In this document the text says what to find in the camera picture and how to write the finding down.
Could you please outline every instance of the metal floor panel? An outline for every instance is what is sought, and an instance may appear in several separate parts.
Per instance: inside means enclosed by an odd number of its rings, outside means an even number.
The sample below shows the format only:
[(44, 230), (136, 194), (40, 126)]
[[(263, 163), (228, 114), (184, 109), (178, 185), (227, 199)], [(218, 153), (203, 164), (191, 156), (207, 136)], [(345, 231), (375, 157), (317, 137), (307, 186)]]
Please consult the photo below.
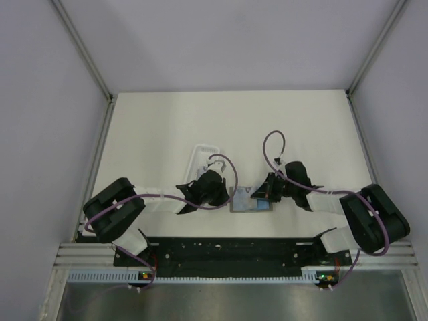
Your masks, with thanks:
[[(111, 284), (68, 284), (72, 308)], [(58, 320), (121, 321), (412, 321), (400, 272), (354, 272), (334, 292), (290, 284), (159, 284), (138, 294), (119, 288), (79, 314), (61, 307)]]

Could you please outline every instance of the wire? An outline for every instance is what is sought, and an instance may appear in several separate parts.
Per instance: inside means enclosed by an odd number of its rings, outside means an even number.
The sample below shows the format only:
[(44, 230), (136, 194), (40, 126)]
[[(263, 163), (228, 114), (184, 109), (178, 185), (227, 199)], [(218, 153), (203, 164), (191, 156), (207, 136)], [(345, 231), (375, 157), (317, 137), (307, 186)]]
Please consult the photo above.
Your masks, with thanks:
[[(369, 201), (367, 201), (363, 196), (361, 196), (358, 193), (355, 193), (353, 191), (347, 191), (347, 190), (325, 191), (325, 190), (322, 190), (322, 189), (315, 189), (313, 187), (308, 187), (306, 185), (303, 185), (303, 184), (300, 184), (300, 183), (298, 183), (296, 181), (293, 181), (292, 179), (289, 179), (287, 176), (285, 176), (283, 173), (281, 173), (279, 170), (277, 170), (275, 168), (275, 166), (273, 166), (273, 164), (269, 161), (269, 158), (268, 158), (268, 156), (266, 154), (266, 142), (268, 141), (269, 137), (271, 135), (273, 135), (273, 134), (279, 134), (282, 137), (281, 154), (283, 154), (284, 150), (285, 150), (286, 138), (285, 138), (284, 134), (281, 131), (279, 131), (279, 130), (273, 130), (269, 134), (267, 134), (267, 136), (265, 137), (265, 140), (263, 141), (263, 157), (264, 157), (266, 163), (269, 165), (269, 167), (274, 171), (274, 173), (276, 175), (280, 176), (281, 178), (283, 178), (284, 180), (290, 182), (291, 184), (294, 184), (295, 186), (300, 187), (302, 189), (305, 189), (307, 191), (321, 193), (321, 194), (333, 194), (333, 195), (347, 194), (347, 195), (355, 195), (356, 197), (358, 197), (363, 202), (363, 204), (367, 206), (368, 210), (370, 212), (372, 212), (374, 219), (376, 219), (377, 223), (379, 224), (379, 227), (380, 227), (380, 229), (382, 231), (383, 239), (384, 239), (384, 242), (385, 242), (383, 250), (380, 253), (367, 253), (367, 254), (369, 254), (371, 256), (382, 256), (382, 255), (385, 255), (388, 252), (388, 249), (389, 249), (389, 236), (388, 236), (388, 232), (387, 232), (387, 229), (384, 226), (381, 218), (379, 217), (379, 214), (376, 212), (376, 210), (373, 208), (373, 206), (369, 203)], [(357, 251), (355, 260), (352, 263), (352, 265), (349, 268), (349, 270), (345, 273), (345, 275), (342, 277), (342, 279), (335, 286), (332, 286), (332, 288), (336, 288), (337, 286), (339, 286), (349, 276), (349, 274), (355, 268), (355, 266), (356, 266), (359, 258), (360, 258), (360, 250)]]
[(340, 262), (339, 259), (337, 257), (334, 258), (334, 263), (336, 264), (334, 271), (336, 273), (337, 276), (339, 276), (340, 273)]
[[(174, 196), (174, 195), (161, 195), (161, 194), (139, 194), (139, 195), (133, 195), (131, 197), (128, 197), (127, 199), (123, 199), (123, 200), (117, 202), (116, 204), (113, 204), (112, 206), (109, 206), (105, 210), (103, 210), (103, 211), (99, 212), (97, 215), (93, 216), (85, 224), (84, 229), (86, 231), (88, 231), (88, 232), (93, 233), (94, 231), (92, 231), (91, 229), (88, 228), (89, 225), (93, 224), (93, 222), (95, 222), (97, 219), (101, 218), (103, 215), (107, 214), (109, 211), (117, 208), (120, 205), (123, 205), (123, 204), (131, 201), (132, 199), (136, 199), (136, 198), (143, 198), (143, 197), (164, 197), (166, 199), (176, 199), (178, 201), (182, 201), (182, 202), (184, 202), (186, 204), (189, 204), (189, 205), (191, 205), (193, 207), (196, 207), (197, 209), (203, 209), (203, 210), (206, 210), (206, 211), (213, 211), (215, 209), (220, 209), (220, 208), (226, 206), (227, 204), (229, 204), (233, 200), (233, 197), (235, 196), (236, 191), (238, 189), (238, 173), (236, 171), (235, 165), (225, 155), (222, 155), (222, 154), (212, 154), (208, 159), (211, 159), (211, 158), (216, 157), (216, 156), (223, 157), (231, 165), (231, 167), (233, 169), (233, 173), (235, 174), (235, 188), (233, 189), (233, 192), (232, 192), (230, 198), (224, 204), (216, 206), (216, 207), (203, 207), (203, 206), (200, 206), (200, 205), (196, 205), (196, 204), (194, 204), (194, 203), (192, 203), (192, 202), (190, 202), (190, 201), (188, 201), (188, 200), (186, 200), (184, 198), (177, 197), (177, 196)], [(154, 262), (155, 262), (155, 268), (153, 269), (153, 267), (150, 264), (148, 264), (146, 261), (144, 261), (143, 259), (140, 259), (138, 256), (130, 253), (129, 251), (126, 251), (123, 247), (116, 246), (116, 248), (118, 248), (120, 251), (124, 252), (126, 255), (128, 255), (128, 256), (132, 257), (133, 259), (139, 261), (141, 264), (145, 265), (146, 267), (148, 267), (150, 269), (150, 271), (152, 272), (153, 277), (150, 279), (150, 282), (147, 285), (145, 285), (144, 287), (141, 287), (141, 288), (143, 290), (146, 290), (147, 288), (151, 287), (153, 285), (153, 282), (154, 282), (155, 278), (156, 278), (156, 271), (158, 269), (158, 259), (157, 259), (157, 257), (155, 255), (153, 256)], [(96, 295), (93, 298), (91, 298), (83, 307), (81, 307), (81, 308), (79, 308), (77, 310), (73, 309), (71, 307), (70, 300), (67, 300), (68, 310), (71, 313), (73, 313), (73, 314), (80, 313), (81, 311), (83, 311), (84, 309), (86, 309), (93, 301), (97, 300), (99, 297), (103, 296), (105, 293), (107, 293), (107, 292), (109, 292), (111, 290), (115, 290), (115, 289), (118, 289), (118, 288), (124, 288), (124, 287), (127, 287), (127, 286), (121, 284), (121, 285), (118, 285), (118, 286), (112, 286), (112, 287), (110, 287), (108, 289), (105, 289), (103, 292), (101, 292), (98, 295)]]
[(182, 202), (184, 202), (186, 204), (189, 204), (189, 205), (191, 205), (193, 207), (196, 207), (197, 209), (203, 209), (205, 211), (214, 211), (215, 209), (220, 209), (220, 208), (226, 206), (227, 204), (229, 204), (233, 200), (233, 197), (235, 196), (236, 191), (238, 189), (238, 173), (236, 171), (235, 165), (225, 155), (222, 155), (222, 154), (212, 154), (208, 159), (211, 159), (211, 158), (213, 158), (215, 156), (220, 156), (220, 157), (223, 157), (225, 160), (227, 160), (227, 162), (231, 165), (231, 167), (233, 169), (233, 173), (235, 174), (235, 188), (234, 188), (232, 194), (230, 195), (230, 198), (226, 202), (224, 202), (224, 204), (219, 205), (219, 206), (215, 206), (215, 207), (204, 207), (204, 206), (200, 206), (200, 205), (194, 204), (194, 203), (192, 203), (192, 202), (190, 202), (190, 201), (188, 201), (188, 200), (186, 200), (186, 199), (184, 199), (182, 197), (178, 197), (178, 196), (174, 196), (174, 195), (138, 194), (138, 195), (133, 195), (131, 197), (123, 199), (123, 200), (121, 200), (121, 201), (119, 201), (119, 202), (117, 202), (117, 203), (115, 203), (115, 204), (107, 207), (103, 211), (99, 212), (98, 214), (96, 214), (95, 216), (93, 216), (91, 219), (89, 219), (88, 222), (86, 222), (86, 224), (84, 226), (84, 229), (86, 231), (88, 231), (88, 232), (93, 233), (94, 231), (92, 231), (89, 228), (89, 225), (93, 224), (93, 222), (95, 222), (97, 219), (101, 218), (103, 215), (107, 214), (108, 212), (110, 212), (111, 210), (117, 208), (118, 206), (123, 205), (123, 204), (131, 201), (132, 199), (137, 199), (137, 198), (144, 198), (144, 197), (164, 197), (165, 199), (175, 199), (177, 201), (182, 201)]
[[(138, 256), (135, 256), (134, 254), (126, 251), (124, 248), (120, 247), (120, 246), (116, 246), (117, 249), (119, 249), (120, 251), (122, 251), (123, 253), (125, 253), (126, 255), (132, 257), (133, 259), (139, 261), (141, 264), (145, 265), (146, 267), (148, 267), (150, 269), (150, 271), (152, 272), (153, 277), (150, 279), (150, 282), (147, 283), (145, 286), (142, 286), (140, 289), (143, 290), (147, 290), (149, 287), (151, 287), (153, 285), (154, 279), (156, 278), (156, 271), (157, 271), (157, 258), (156, 256), (154, 256), (154, 261), (155, 261), (155, 269), (153, 269), (153, 267), (148, 264), (146, 261), (144, 261), (143, 259), (140, 259)], [(128, 285), (125, 284), (118, 284), (115, 286), (110, 286), (109, 288), (106, 288), (104, 291), (101, 291), (99, 294), (96, 294), (95, 296), (93, 296), (92, 298), (90, 298), (82, 307), (78, 308), (78, 309), (73, 309), (72, 305), (70, 303), (70, 297), (67, 297), (67, 309), (70, 311), (70, 313), (72, 314), (78, 314), (80, 312), (82, 312), (83, 310), (85, 310), (90, 304), (92, 304), (92, 302), (98, 300), (100, 297), (102, 297), (104, 294), (115, 290), (115, 289), (120, 289), (120, 288), (127, 288)]]

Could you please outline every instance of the white plastic tray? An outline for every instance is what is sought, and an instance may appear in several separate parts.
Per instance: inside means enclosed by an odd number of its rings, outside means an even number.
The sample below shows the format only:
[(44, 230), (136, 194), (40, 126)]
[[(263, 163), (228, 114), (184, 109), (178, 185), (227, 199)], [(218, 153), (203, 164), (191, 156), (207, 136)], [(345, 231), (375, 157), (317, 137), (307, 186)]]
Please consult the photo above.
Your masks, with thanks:
[[(188, 183), (198, 178), (198, 169), (204, 167), (208, 158), (213, 154), (219, 154), (220, 148), (217, 146), (207, 145), (207, 144), (198, 144), (194, 147), (192, 156), (190, 159), (190, 163), (187, 167), (186, 175), (183, 181), (184, 183)], [(219, 159), (218, 156), (213, 157), (212, 161), (217, 161)]]

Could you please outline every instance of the white table surface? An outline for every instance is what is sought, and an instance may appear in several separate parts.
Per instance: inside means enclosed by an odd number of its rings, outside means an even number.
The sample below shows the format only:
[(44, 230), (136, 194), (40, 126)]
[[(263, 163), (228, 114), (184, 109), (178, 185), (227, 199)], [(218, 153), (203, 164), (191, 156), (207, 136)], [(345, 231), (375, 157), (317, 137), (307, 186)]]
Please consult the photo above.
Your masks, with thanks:
[[(119, 94), (94, 195), (119, 177), (142, 187), (182, 183), (193, 147), (220, 147), (235, 164), (239, 185), (260, 185), (269, 171), (261, 152), (267, 133), (286, 135), (285, 160), (302, 161), (313, 184), (359, 189), (371, 183), (343, 90), (169, 92)], [(272, 136), (267, 152), (281, 147)], [(227, 188), (233, 171), (225, 170)], [(346, 219), (299, 209), (283, 199), (267, 213), (142, 212), (134, 222), (148, 236), (312, 237)]]

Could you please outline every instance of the purple cable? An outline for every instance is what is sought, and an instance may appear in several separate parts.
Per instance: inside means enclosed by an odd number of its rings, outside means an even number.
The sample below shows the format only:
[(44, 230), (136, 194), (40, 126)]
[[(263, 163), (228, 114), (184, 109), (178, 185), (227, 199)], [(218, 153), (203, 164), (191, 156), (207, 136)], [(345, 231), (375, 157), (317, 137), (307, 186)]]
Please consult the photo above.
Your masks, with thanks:
[[(370, 212), (372, 212), (374, 219), (376, 219), (377, 223), (379, 224), (379, 227), (381, 228), (383, 239), (385, 241), (384, 248), (383, 248), (383, 250), (380, 253), (368, 253), (368, 254), (371, 255), (371, 256), (382, 256), (382, 255), (385, 255), (388, 252), (388, 249), (389, 249), (389, 236), (388, 236), (388, 232), (387, 232), (387, 229), (385, 228), (385, 226), (383, 225), (383, 222), (382, 222), (381, 218), (379, 217), (378, 213), (373, 208), (373, 206), (369, 203), (369, 201), (367, 201), (363, 196), (361, 196), (361, 195), (359, 195), (359, 194), (357, 194), (357, 193), (355, 193), (353, 191), (347, 191), (347, 190), (341, 190), (341, 191), (324, 191), (322, 189), (314, 189), (312, 187), (305, 186), (305, 185), (300, 184), (300, 183), (298, 183), (296, 181), (293, 181), (292, 179), (289, 179), (287, 176), (285, 176), (283, 173), (281, 173), (280, 171), (278, 171), (271, 164), (271, 162), (269, 161), (269, 158), (268, 158), (268, 156), (266, 154), (266, 142), (268, 141), (269, 137), (271, 135), (273, 135), (273, 134), (279, 134), (282, 137), (281, 154), (284, 153), (284, 150), (285, 150), (285, 147), (286, 147), (286, 137), (284, 136), (284, 134), (281, 131), (279, 131), (279, 130), (273, 130), (269, 134), (267, 134), (267, 136), (265, 137), (265, 140), (263, 141), (263, 156), (264, 156), (264, 159), (265, 159), (266, 163), (269, 165), (269, 167), (275, 172), (275, 174), (278, 175), (278, 176), (280, 176), (281, 178), (285, 179), (286, 181), (290, 182), (291, 184), (294, 184), (295, 186), (298, 186), (300, 188), (306, 189), (306, 190), (311, 191), (311, 192), (317, 192), (317, 193), (321, 193), (321, 194), (335, 194), (335, 195), (337, 195), (337, 194), (351, 194), (351, 195), (357, 196), (367, 206), (368, 210)], [(360, 250), (357, 251), (355, 260), (352, 263), (352, 265), (349, 268), (349, 270), (345, 273), (345, 275), (342, 277), (342, 279), (335, 286), (333, 286), (332, 288), (335, 288), (335, 287), (339, 286), (339, 284), (341, 284), (342, 281), (345, 280), (349, 276), (350, 272), (352, 272), (353, 269), (355, 268), (355, 266), (356, 266), (356, 264), (358, 262), (359, 257), (360, 257)]]
[[(150, 282), (145, 285), (144, 287), (141, 287), (143, 290), (147, 290), (149, 287), (151, 287), (153, 285), (154, 279), (156, 278), (156, 271), (153, 269), (153, 267), (148, 264), (146, 261), (144, 261), (143, 259), (140, 259), (138, 256), (135, 256), (134, 254), (126, 251), (124, 248), (117, 246), (116, 248), (118, 248), (120, 251), (124, 252), (126, 255), (132, 257), (133, 259), (136, 259), (137, 261), (139, 261), (140, 263), (142, 263), (143, 265), (145, 265), (146, 267), (148, 267), (150, 269), (150, 271), (153, 274), (153, 277), (150, 279)], [(106, 288), (104, 291), (101, 291), (99, 294), (96, 294), (95, 296), (93, 296), (92, 298), (90, 298), (84, 306), (78, 308), (77, 310), (73, 309), (71, 304), (70, 304), (70, 297), (67, 297), (67, 309), (70, 311), (71, 314), (78, 314), (80, 312), (82, 312), (83, 310), (85, 310), (90, 304), (92, 304), (92, 302), (98, 300), (98, 298), (102, 297), (104, 294), (115, 290), (115, 289), (119, 289), (119, 288), (127, 288), (128, 286), (125, 284), (119, 284), (119, 285), (115, 285), (115, 286), (110, 286), (109, 288)]]
[(129, 202), (130, 200), (132, 200), (132, 199), (136, 199), (136, 198), (144, 198), (144, 197), (164, 197), (165, 199), (175, 199), (175, 200), (177, 200), (177, 201), (182, 201), (182, 202), (184, 202), (184, 203), (186, 203), (186, 204), (189, 204), (189, 205), (191, 205), (191, 206), (193, 206), (193, 207), (196, 207), (197, 209), (203, 209), (203, 210), (206, 210), (206, 211), (213, 211), (213, 210), (215, 210), (215, 209), (220, 209), (220, 208), (222, 208), (222, 207), (226, 206), (227, 204), (229, 204), (229, 203), (232, 201), (233, 197), (234, 197), (234, 196), (235, 196), (235, 194), (236, 194), (236, 190), (238, 189), (238, 173), (237, 173), (237, 171), (236, 171), (235, 165), (234, 165), (234, 164), (232, 163), (232, 161), (231, 161), (227, 156), (225, 156), (225, 155), (222, 155), (222, 154), (212, 154), (208, 159), (211, 159), (211, 158), (213, 158), (213, 157), (215, 157), (215, 156), (220, 156), (220, 157), (223, 157), (225, 160), (227, 160), (227, 162), (231, 165), (231, 167), (232, 167), (232, 169), (233, 169), (233, 173), (235, 174), (235, 188), (234, 188), (234, 190), (233, 190), (232, 194), (230, 195), (230, 198), (229, 198), (229, 199), (228, 199), (224, 204), (219, 205), (219, 206), (216, 206), (216, 207), (203, 207), (203, 206), (200, 206), (200, 205), (196, 205), (196, 204), (194, 204), (194, 203), (192, 203), (192, 202), (190, 202), (190, 201), (188, 201), (188, 200), (186, 200), (186, 199), (184, 199), (184, 198), (182, 198), (182, 197), (178, 197), (178, 196), (174, 196), (174, 195), (161, 195), (161, 194), (139, 194), (139, 195), (133, 195), (133, 196), (131, 196), (131, 197), (128, 197), (127, 199), (123, 199), (123, 200), (121, 200), (121, 201), (117, 202), (116, 204), (113, 204), (113, 205), (111, 205), (111, 206), (107, 207), (105, 210), (103, 210), (103, 211), (99, 212), (97, 215), (93, 216), (90, 220), (88, 220), (88, 222), (86, 222), (86, 224), (85, 224), (85, 226), (84, 226), (84, 229), (85, 229), (86, 231), (88, 231), (88, 232), (93, 233), (94, 231), (92, 231), (92, 230), (88, 227), (89, 225), (91, 225), (93, 222), (95, 222), (95, 221), (96, 221), (97, 219), (99, 219), (101, 216), (103, 216), (103, 215), (107, 214), (108, 212), (110, 212), (111, 210), (113, 210), (113, 209), (117, 208), (117, 206), (123, 205), (123, 204), (125, 204), (125, 203)]
[[(99, 219), (101, 216), (103, 216), (103, 215), (107, 214), (109, 211), (117, 208), (117, 206), (123, 205), (123, 204), (131, 201), (132, 199), (142, 198), (142, 197), (164, 197), (166, 199), (176, 199), (178, 201), (182, 201), (182, 202), (184, 202), (186, 204), (189, 204), (189, 205), (191, 205), (193, 207), (196, 207), (197, 209), (203, 209), (203, 210), (206, 210), (206, 211), (213, 211), (215, 209), (220, 209), (220, 208), (226, 206), (227, 204), (229, 204), (232, 201), (233, 197), (236, 194), (236, 190), (238, 189), (238, 173), (236, 171), (235, 165), (225, 155), (222, 155), (222, 154), (213, 154), (208, 159), (211, 159), (211, 158), (216, 157), (216, 156), (223, 157), (225, 160), (227, 160), (227, 162), (231, 165), (231, 167), (233, 169), (233, 173), (235, 174), (235, 188), (234, 188), (234, 190), (233, 190), (230, 198), (224, 204), (216, 206), (216, 207), (203, 207), (203, 206), (200, 206), (200, 205), (196, 205), (196, 204), (194, 204), (194, 203), (192, 203), (192, 202), (190, 202), (190, 201), (188, 201), (188, 200), (186, 200), (184, 198), (177, 197), (177, 196), (174, 196), (174, 195), (161, 195), (161, 194), (139, 194), (139, 195), (133, 195), (131, 197), (128, 197), (127, 199), (123, 199), (123, 200), (117, 202), (116, 204), (113, 204), (112, 206), (107, 207), (105, 210), (103, 210), (103, 211), (99, 212), (97, 215), (93, 216), (85, 224), (84, 229), (86, 231), (90, 232), (90, 233), (93, 233), (94, 231), (92, 231), (91, 229), (89, 229), (88, 226), (91, 225), (93, 222), (95, 222), (97, 219)], [(153, 269), (153, 267), (150, 264), (148, 264), (147, 262), (145, 262), (143, 259), (140, 259), (138, 256), (135, 256), (134, 254), (130, 253), (129, 251), (126, 251), (124, 248), (122, 248), (120, 246), (116, 246), (116, 247), (120, 251), (124, 252), (126, 255), (132, 257), (133, 259), (136, 259), (137, 261), (139, 261), (140, 263), (142, 263), (143, 265), (145, 265), (146, 267), (148, 267), (151, 270), (151, 272), (153, 273), (153, 278), (150, 280), (150, 282), (145, 287), (143, 287), (143, 289), (146, 290), (147, 288), (151, 287), (153, 285), (153, 282), (154, 282), (154, 279), (155, 279), (155, 276), (156, 276), (156, 272)], [(93, 301), (97, 300), (100, 296), (103, 296), (105, 293), (109, 292), (110, 290), (114, 290), (116, 288), (124, 288), (124, 287), (127, 287), (127, 286), (121, 284), (121, 285), (118, 285), (118, 286), (112, 286), (111, 288), (105, 289), (103, 292), (101, 292), (98, 295), (96, 295), (93, 298), (91, 298), (89, 300), (89, 302), (87, 304), (85, 304), (85, 306), (83, 306), (82, 308), (77, 309), (77, 310), (73, 310), (71, 308), (70, 302), (68, 300), (67, 301), (68, 310), (71, 313), (73, 313), (73, 314), (77, 314), (77, 313), (83, 311), (84, 309), (86, 309)]]

